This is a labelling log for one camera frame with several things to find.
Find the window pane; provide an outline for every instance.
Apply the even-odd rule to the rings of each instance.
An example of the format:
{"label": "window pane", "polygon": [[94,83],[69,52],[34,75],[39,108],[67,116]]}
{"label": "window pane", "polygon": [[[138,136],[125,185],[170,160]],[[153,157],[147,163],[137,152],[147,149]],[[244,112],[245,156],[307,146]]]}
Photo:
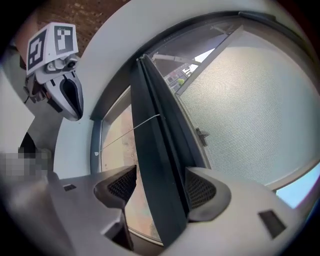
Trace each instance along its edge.
{"label": "window pane", "polygon": [[320,159],[310,60],[276,30],[247,20],[206,24],[167,38],[149,56],[213,170],[271,186]]}
{"label": "window pane", "polygon": [[239,26],[239,21],[231,19],[196,26],[170,36],[170,40],[164,40],[148,54],[173,93],[198,68],[196,63],[202,63]]}
{"label": "window pane", "polygon": [[104,124],[103,129],[106,132],[106,138],[102,141],[102,170],[107,172],[108,170],[122,166],[137,166],[136,187],[125,207],[128,227],[141,235],[160,242],[161,240],[149,210],[140,176],[135,135],[132,130],[131,105],[128,106],[111,125]]}

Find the black mesh grille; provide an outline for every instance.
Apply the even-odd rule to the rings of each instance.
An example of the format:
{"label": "black mesh grille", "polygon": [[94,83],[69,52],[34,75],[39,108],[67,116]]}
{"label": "black mesh grille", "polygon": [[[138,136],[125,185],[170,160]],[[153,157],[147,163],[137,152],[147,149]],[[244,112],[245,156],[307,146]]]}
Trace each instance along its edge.
{"label": "black mesh grille", "polygon": [[216,194],[216,188],[213,184],[191,171],[186,173],[186,189],[191,209],[202,206]]}
{"label": "black mesh grille", "polygon": [[112,195],[121,198],[127,203],[135,190],[136,179],[137,172],[136,169],[133,169],[121,176],[119,179],[110,183],[107,188]]}

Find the brick wall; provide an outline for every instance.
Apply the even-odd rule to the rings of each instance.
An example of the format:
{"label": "brick wall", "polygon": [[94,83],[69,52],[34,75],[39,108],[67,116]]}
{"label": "brick wall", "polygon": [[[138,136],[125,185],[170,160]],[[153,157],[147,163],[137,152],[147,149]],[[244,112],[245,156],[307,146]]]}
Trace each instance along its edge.
{"label": "brick wall", "polygon": [[75,24],[81,56],[103,23],[129,0],[47,0],[38,9],[39,28],[50,22]]}

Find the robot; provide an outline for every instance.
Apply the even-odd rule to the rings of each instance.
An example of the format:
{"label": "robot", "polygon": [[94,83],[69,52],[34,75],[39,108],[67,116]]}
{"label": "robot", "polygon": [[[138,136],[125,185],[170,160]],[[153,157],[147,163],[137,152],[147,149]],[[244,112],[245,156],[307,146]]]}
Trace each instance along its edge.
{"label": "robot", "polygon": [[52,22],[28,42],[24,91],[33,103],[47,100],[70,121],[84,111],[82,86],[76,74],[76,26]]}

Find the black rectangular panel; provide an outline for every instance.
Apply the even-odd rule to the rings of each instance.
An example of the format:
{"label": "black rectangular panel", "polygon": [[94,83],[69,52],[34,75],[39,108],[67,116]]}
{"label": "black rectangular panel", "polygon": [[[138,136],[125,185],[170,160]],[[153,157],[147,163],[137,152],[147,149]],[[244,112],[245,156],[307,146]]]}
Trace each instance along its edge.
{"label": "black rectangular panel", "polygon": [[286,229],[286,226],[278,218],[278,216],[275,214],[273,210],[262,211],[258,214],[261,220],[263,221],[265,227],[269,231],[272,239],[275,239]]}

